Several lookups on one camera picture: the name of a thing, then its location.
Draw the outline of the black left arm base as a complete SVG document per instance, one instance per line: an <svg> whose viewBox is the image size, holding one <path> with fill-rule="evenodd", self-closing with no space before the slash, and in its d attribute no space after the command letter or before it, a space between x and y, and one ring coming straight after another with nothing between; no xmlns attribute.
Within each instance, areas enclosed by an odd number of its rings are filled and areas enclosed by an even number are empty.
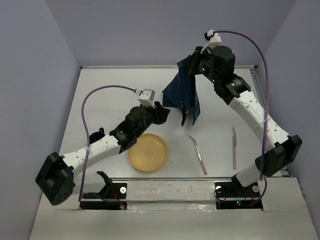
<svg viewBox="0 0 320 240"><path fill-rule="evenodd" d="M103 178L104 186L99 192L84 193L79 203L79 208L82 210L127 210L128 183L125 181L113 181L103 171L97 171L96 173Z"/></svg>

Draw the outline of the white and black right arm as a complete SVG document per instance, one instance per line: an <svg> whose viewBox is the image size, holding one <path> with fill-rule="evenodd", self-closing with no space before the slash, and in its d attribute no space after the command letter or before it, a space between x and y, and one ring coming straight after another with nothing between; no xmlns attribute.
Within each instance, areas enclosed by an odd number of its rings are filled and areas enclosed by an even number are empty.
<svg viewBox="0 0 320 240"><path fill-rule="evenodd" d="M302 145L298 135L283 130L256 99L250 85L235 74L236 57L227 46L198 46L182 62L189 75L203 75L215 93L245 121L262 144L261 156L231 178L230 190L242 196L261 177L271 177L292 163Z"/></svg>

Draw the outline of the dark blue patterned cloth napkin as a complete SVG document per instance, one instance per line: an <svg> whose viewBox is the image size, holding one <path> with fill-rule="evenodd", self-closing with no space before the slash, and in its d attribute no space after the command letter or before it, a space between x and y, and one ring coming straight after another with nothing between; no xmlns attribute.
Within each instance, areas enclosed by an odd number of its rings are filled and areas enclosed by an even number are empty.
<svg viewBox="0 0 320 240"><path fill-rule="evenodd" d="M185 67L185 59L177 63L178 72L162 91L162 105L177 108L182 113L181 125L186 122L187 115L192 113L194 125L201 114L200 102L196 90L196 77L190 75Z"/></svg>

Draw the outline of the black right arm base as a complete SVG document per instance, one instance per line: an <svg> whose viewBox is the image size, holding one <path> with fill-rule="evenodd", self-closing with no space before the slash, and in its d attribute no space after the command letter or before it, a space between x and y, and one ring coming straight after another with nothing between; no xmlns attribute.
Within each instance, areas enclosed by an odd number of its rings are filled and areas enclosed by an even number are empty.
<svg viewBox="0 0 320 240"><path fill-rule="evenodd" d="M234 190L231 181L215 182L213 192L217 210L263 209L261 193L257 182L245 188Z"/></svg>

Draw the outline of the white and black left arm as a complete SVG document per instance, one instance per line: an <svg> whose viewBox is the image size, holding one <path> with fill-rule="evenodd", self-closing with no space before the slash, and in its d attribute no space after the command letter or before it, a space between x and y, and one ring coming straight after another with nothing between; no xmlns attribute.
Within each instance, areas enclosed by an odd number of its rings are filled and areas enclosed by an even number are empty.
<svg viewBox="0 0 320 240"><path fill-rule="evenodd" d="M115 129L89 146L64 155L49 154L35 178L36 184L51 205L62 204L73 193L75 177L84 176L88 167L127 151L150 125L164 124L169 113L158 101L154 106L133 107Z"/></svg>

